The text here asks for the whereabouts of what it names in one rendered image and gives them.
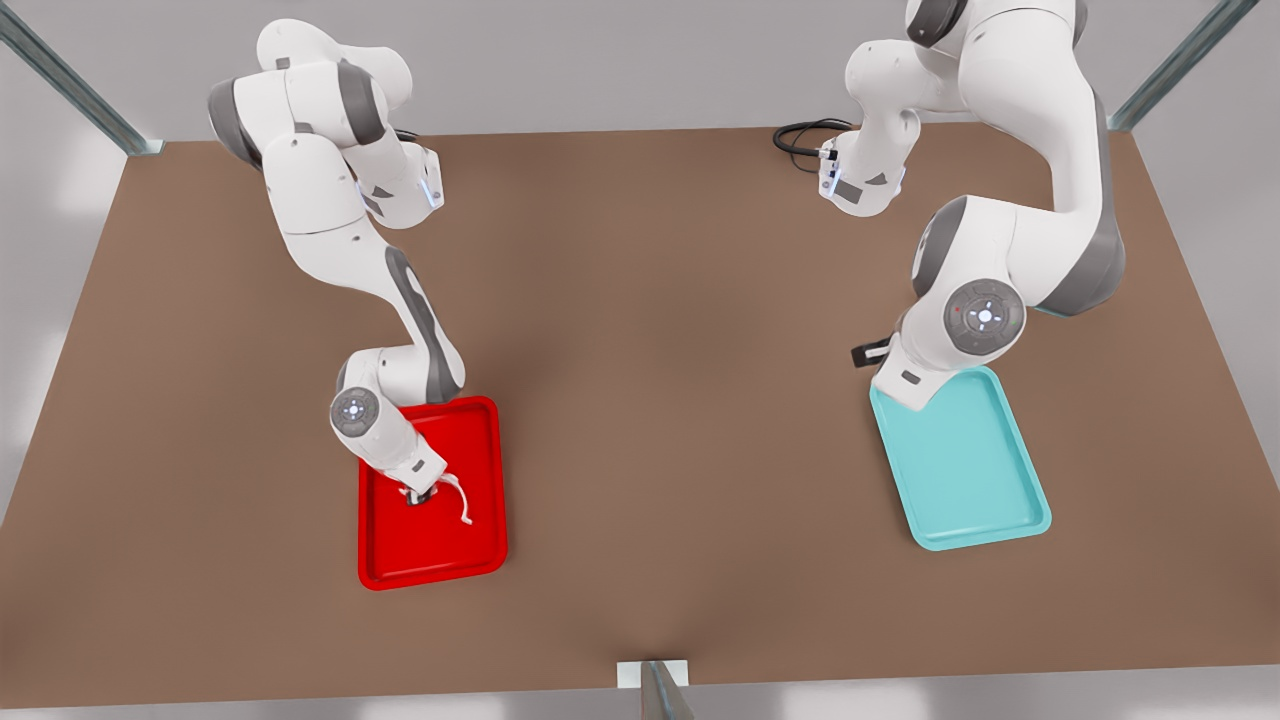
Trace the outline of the red rectangular tray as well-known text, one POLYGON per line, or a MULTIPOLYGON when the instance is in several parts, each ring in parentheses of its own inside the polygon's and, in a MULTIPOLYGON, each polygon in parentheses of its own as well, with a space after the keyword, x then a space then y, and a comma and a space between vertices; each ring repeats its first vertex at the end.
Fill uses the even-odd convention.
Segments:
POLYGON ((447 457, 468 496, 474 527, 417 523, 399 483, 358 465, 357 569, 371 591, 388 591, 495 571, 507 557, 506 497, 498 409, 488 397, 403 409, 447 457))

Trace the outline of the cyan rectangular tray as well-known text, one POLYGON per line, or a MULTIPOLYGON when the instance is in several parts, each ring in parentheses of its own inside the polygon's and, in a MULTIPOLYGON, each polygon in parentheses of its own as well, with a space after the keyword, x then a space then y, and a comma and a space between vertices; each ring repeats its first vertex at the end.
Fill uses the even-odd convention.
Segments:
POLYGON ((940 552, 1039 536, 1052 523, 1000 378, 975 366, 920 411, 877 388, 870 407, 913 539, 940 552))

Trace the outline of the silver frame post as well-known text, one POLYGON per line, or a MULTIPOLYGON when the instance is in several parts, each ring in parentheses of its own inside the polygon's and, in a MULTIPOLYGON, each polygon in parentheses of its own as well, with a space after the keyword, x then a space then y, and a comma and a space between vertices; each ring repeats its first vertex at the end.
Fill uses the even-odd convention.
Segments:
POLYGON ((0 42, 125 155, 156 156, 163 151, 161 140, 143 137, 4 0, 0 0, 0 42))
POLYGON ((1107 119, 1111 132, 1130 133, 1228 37, 1261 0, 1219 0, 1107 119))
POLYGON ((641 720, 695 720, 682 692, 689 684, 689 661, 684 659, 616 664, 616 685, 640 692, 641 720))

